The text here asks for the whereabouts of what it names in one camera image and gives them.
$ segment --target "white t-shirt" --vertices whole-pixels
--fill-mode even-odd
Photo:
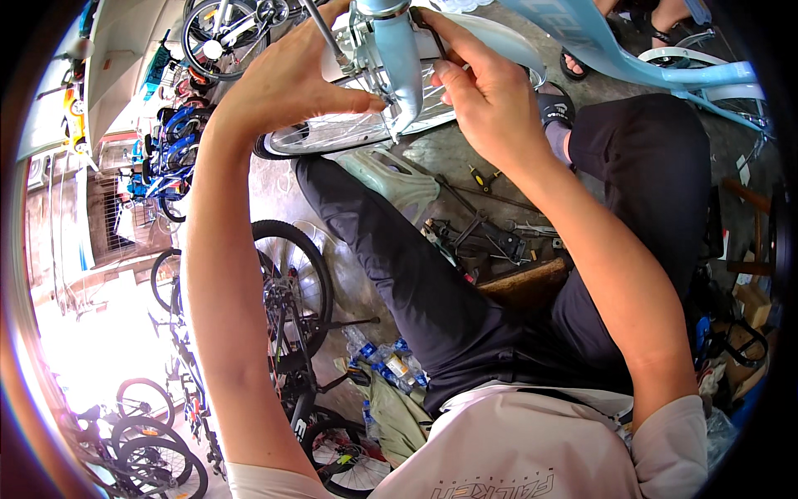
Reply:
[[[687,498],[706,481],[706,422],[697,395],[649,416],[630,452],[618,423],[591,407],[614,415],[631,397],[558,389],[588,407],[521,387],[494,382],[448,400],[427,443],[369,499]],[[237,499],[331,497],[297,473],[235,463],[227,470]]]

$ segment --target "plastic bag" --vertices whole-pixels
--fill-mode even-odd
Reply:
[[[737,428],[722,410],[713,407],[712,414],[706,420],[706,464],[710,475],[723,461],[736,438]]]

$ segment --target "bicycle saddle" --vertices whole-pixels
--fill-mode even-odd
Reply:
[[[100,419],[100,406],[94,406],[83,414],[78,414],[77,418],[88,422]]]

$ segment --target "sock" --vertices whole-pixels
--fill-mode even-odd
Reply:
[[[570,131],[571,129],[569,129],[562,121],[551,121],[543,130],[543,132],[546,134],[546,138],[549,141],[551,150],[554,151],[554,155],[557,156],[558,160],[561,160],[566,165],[571,164],[571,162],[565,156],[563,144],[565,143],[565,136]]]

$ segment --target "light blue bicycle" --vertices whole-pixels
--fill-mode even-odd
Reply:
[[[592,0],[500,0],[534,22],[586,65],[608,76],[668,89],[676,97],[757,131],[758,147],[772,138],[764,94],[753,67],[688,48],[713,36],[693,35],[675,47],[635,57],[615,40]],[[302,0],[327,40],[322,74],[327,81],[365,89],[389,104],[382,114],[332,114],[261,136],[255,153],[269,159],[335,152],[421,132],[454,118],[432,86],[432,63],[448,46],[419,18],[409,0],[357,0],[345,26],[328,29],[312,2]],[[546,67],[537,49],[515,31],[487,19],[445,14],[508,59],[527,69],[537,88]]]

